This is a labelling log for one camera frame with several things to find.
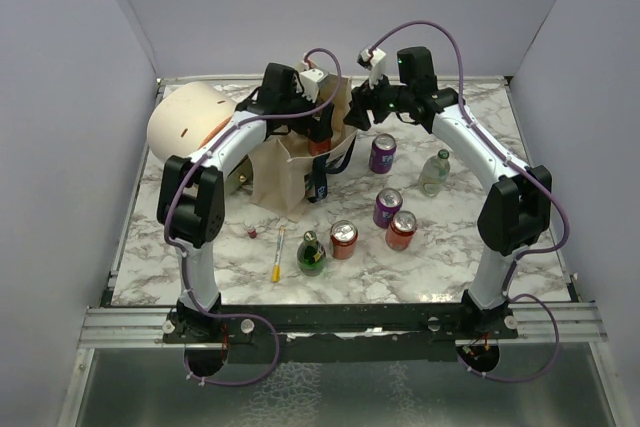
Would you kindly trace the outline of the red cola can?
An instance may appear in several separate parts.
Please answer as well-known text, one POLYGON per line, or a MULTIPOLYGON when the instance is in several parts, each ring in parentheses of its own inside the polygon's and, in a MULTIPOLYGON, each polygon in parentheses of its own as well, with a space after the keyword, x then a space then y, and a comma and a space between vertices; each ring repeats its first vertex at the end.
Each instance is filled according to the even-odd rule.
POLYGON ((322 139, 308 138, 308 152, 310 156, 319 156, 328 153, 332 149, 332 136, 325 136, 322 139))

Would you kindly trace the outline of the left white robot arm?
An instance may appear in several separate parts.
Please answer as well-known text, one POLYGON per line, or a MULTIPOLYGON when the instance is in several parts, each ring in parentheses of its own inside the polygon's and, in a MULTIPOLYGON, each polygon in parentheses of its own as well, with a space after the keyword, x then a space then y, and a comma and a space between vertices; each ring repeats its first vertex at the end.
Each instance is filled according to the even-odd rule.
POLYGON ((310 65, 299 71, 268 64, 261 85, 238 103, 219 133, 189 156, 172 156, 164 164, 157 219, 178 255, 177 310, 190 312, 186 329, 199 341, 214 339, 221 327, 212 242, 225 219, 225 181, 277 129, 293 129, 332 103, 336 92, 318 102, 328 77, 310 65))

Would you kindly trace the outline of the purple soda can front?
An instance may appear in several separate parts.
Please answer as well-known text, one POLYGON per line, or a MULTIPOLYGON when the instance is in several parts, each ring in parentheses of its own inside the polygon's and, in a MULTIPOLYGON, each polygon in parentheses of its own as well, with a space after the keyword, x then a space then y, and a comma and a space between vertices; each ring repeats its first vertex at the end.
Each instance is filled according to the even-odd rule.
POLYGON ((393 188, 381 190, 375 200, 373 221, 383 229, 386 229, 394 215, 399 212, 403 205, 401 193, 393 188))

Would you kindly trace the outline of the cream canvas tote bag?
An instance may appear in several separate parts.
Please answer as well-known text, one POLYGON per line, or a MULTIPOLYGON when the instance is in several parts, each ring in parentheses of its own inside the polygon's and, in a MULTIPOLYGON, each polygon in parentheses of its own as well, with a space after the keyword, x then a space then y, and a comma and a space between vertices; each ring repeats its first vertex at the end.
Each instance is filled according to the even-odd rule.
POLYGON ((324 200, 331 175, 343 172, 353 153, 357 130, 344 123, 350 111, 352 80, 331 75, 320 98, 332 92, 330 150, 312 155, 310 141, 295 132, 272 136, 253 149, 249 159, 253 169, 253 204, 297 222, 307 206, 324 200))

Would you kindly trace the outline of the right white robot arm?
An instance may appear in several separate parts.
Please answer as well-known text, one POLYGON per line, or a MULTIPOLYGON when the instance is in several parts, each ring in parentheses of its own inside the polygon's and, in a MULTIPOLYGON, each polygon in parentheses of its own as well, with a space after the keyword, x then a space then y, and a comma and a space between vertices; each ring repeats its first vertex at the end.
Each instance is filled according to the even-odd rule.
POLYGON ((463 296, 473 305, 459 314, 461 330, 481 338, 495 326, 493 311, 506 302, 515 256, 536 244, 549 227, 551 202, 545 193, 551 188, 551 174, 512 156, 470 113, 456 90, 439 87, 427 48, 398 51, 397 84, 385 74, 381 49, 363 50, 358 63, 369 77, 353 90, 345 123, 366 131, 395 115, 419 125, 458 155, 487 194, 477 220, 485 247, 463 296))

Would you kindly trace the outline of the purple soda can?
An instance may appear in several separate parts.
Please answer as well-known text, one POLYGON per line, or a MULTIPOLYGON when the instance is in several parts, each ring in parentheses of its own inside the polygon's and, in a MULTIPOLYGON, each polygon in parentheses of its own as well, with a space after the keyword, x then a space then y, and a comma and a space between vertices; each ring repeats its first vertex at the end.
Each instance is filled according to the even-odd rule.
POLYGON ((386 229, 394 215, 399 212, 403 205, 401 193, 393 188, 381 190, 375 200, 373 221, 383 229, 386 229))
POLYGON ((369 169, 376 174, 388 173, 392 168, 396 149, 396 140, 392 135, 377 135, 371 143, 369 169))

